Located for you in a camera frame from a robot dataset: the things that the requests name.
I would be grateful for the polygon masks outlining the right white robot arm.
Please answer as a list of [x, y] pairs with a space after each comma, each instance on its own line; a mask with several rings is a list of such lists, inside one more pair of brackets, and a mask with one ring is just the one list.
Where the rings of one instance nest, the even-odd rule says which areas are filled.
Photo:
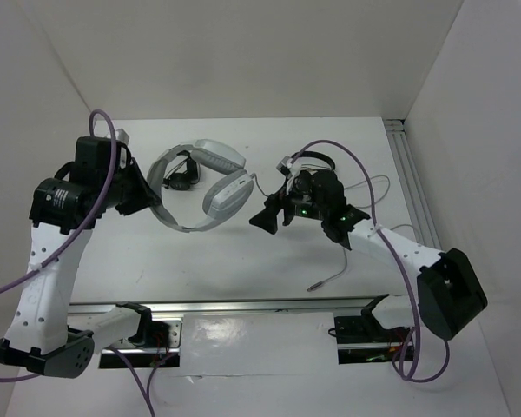
[[367, 255], [406, 276], [406, 294], [378, 299], [361, 329], [372, 341], [391, 329], [424, 325], [449, 341], [475, 319], [488, 300], [467, 255], [426, 247], [373, 223], [349, 204], [345, 188], [332, 170], [301, 171], [268, 196], [250, 224], [273, 235], [296, 217], [320, 222], [325, 235], [348, 251]]

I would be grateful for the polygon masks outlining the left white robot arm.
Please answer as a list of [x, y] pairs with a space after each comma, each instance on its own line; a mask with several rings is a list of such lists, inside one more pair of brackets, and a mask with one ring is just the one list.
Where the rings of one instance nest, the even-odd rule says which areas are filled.
[[0, 338], [0, 364], [74, 379], [104, 348], [123, 339], [142, 347], [153, 339], [151, 310], [141, 304], [117, 303], [82, 329], [70, 327], [68, 315], [77, 270], [96, 221], [110, 208], [132, 215], [158, 201], [126, 139], [78, 138], [74, 161], [34, 191], [29, 278], [12, 323]]

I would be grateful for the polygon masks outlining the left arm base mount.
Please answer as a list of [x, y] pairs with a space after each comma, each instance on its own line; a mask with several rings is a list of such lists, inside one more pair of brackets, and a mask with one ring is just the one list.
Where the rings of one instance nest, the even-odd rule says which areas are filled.
[[114, 348], [135, 369], [152, 369], [164, 358], [167, 360], [161, 367], [176, 368], [180, 366], [181, 334], [181, 317], [157, 317], [145, 341], [135, 344], [123, 339], [116, 342]]

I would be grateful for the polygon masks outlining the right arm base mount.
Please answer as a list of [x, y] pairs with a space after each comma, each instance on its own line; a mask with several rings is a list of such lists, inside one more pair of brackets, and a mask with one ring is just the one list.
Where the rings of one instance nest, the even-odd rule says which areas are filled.
[[410, 328], [384, 329], [372, 317], [336, 316], [327, 332], [337, 344], [340, 365], [391, 362]]

